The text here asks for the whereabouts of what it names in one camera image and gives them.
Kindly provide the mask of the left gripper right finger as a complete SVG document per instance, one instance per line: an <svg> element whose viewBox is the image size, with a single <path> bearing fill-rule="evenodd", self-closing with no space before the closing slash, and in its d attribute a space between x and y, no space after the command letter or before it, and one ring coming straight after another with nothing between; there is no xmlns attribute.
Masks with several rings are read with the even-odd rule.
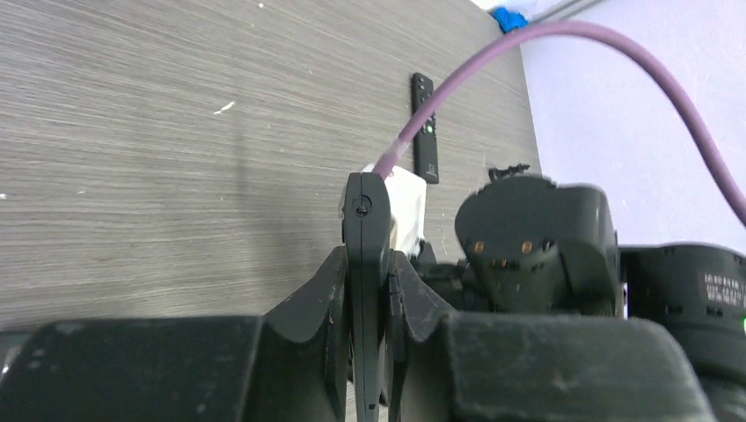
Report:
<svg viewBox="0 0 746 422"><path fill-rule="evenodd" d="M392 421L712 421L682 348L658 324L462 313L391 262Z"/></svg>

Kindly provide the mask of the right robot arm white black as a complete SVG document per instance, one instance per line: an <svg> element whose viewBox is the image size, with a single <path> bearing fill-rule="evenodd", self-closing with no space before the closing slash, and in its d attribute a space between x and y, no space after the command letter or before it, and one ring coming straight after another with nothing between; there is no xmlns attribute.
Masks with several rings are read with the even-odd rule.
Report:
<svg viewBox="0 0 746 422"><path fill-rule="evenodd" d="M622 245L605 193L492 169L457 211L464 252L413 258L461 311L637 317L666 328L716 417L745 418L745 257L710 244Z"/></svg>

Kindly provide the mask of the black remote plain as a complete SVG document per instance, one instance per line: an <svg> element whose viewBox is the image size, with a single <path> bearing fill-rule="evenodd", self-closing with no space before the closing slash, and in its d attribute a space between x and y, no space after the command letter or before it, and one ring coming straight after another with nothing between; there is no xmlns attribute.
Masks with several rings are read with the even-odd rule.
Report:
<svg viewBox="0 0 746 422"><path fill-rule="evenodd" d="M373 172L350 174L343 212L356 415L359 421L377 421L379 294L388 272L391 221L389 195L381 177Z"/></svg>

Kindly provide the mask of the black remote with label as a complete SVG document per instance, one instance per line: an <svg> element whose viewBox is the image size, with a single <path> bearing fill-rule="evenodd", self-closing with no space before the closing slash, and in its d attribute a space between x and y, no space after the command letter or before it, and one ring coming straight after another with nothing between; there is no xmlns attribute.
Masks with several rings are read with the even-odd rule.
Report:
<svg viewBox="0 0 746 422"><path fill-rule="evenodd" d="M411 76L411 107L416 113L434 91L433 81L421 73ZM435 116L432 114L413 138L414 173L429 185L440 181L437 155Z"/></svg>

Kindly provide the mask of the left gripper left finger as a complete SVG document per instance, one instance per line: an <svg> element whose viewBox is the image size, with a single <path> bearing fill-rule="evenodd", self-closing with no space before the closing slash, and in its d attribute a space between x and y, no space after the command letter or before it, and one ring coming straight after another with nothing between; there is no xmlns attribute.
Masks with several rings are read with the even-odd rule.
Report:
<svg viewBox="0 0 746 422"><path fill-rule="evenodd" d="M347 254L263 316L46 324L1 381L4 421L341 421Z"/></svg>

